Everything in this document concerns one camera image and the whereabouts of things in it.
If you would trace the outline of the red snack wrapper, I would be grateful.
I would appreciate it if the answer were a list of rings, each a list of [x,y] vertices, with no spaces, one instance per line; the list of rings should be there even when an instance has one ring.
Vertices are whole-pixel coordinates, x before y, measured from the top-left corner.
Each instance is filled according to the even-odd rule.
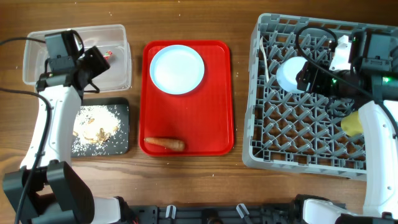
[[[104,59],[105,60],[109,60],[109,58],[112,56],[112,51],[107,51],[104,55],[103,55],[103,57],[104,57]]]

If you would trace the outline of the orange carrot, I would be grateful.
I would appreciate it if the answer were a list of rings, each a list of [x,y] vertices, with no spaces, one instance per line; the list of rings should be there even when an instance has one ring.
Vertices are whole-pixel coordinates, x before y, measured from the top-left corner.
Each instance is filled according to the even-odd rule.
[[[144,138],[144,141],[146,143],[153,144],[156,146],[162,146],[172,151],[183,151],[186,147],[185,143],[178,139],[149,137],[149,138]]]

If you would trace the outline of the light blue bowl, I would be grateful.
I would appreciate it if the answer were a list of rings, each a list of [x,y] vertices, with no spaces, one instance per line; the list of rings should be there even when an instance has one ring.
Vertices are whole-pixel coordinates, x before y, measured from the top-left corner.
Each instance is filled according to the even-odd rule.
[[[295,94],[303,93],[302,90],[297,88],[296,77],[304,68],[306,62],[307,60],[304,57],[292,57],[279,66],[276,79],[283,90]]]

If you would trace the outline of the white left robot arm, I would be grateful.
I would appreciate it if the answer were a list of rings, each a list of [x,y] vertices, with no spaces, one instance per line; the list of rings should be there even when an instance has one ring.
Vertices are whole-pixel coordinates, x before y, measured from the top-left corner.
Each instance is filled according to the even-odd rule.
[[[124,223],[133,219],[121,197],[94,197],[70,165],[72,131],[85,87],[109,69],[97,47],[49,58],[33,96],[39,99],[34,135],[18,171],[2,187],[16,223]]]

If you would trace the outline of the light blue plate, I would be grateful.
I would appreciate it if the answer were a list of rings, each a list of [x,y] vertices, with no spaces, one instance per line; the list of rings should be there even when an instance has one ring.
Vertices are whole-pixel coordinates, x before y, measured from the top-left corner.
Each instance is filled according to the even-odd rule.
[[[149,72],[159,90],[170,95],[182,95],[199,86],[205,75],[205,63],[193,48],[170,45],[155,54]]]

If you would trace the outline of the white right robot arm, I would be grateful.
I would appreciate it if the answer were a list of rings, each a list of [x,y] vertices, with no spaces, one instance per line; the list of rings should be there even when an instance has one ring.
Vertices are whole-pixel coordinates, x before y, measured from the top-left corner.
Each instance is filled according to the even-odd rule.
[[[366,147],[367,183],[363,213],[308,198],[301,206],[305,223],[397,223],[397,73],[363,67],[341,76],[300,59],[294,72],[300,91],[340,98],[369,97],[356,119]]]

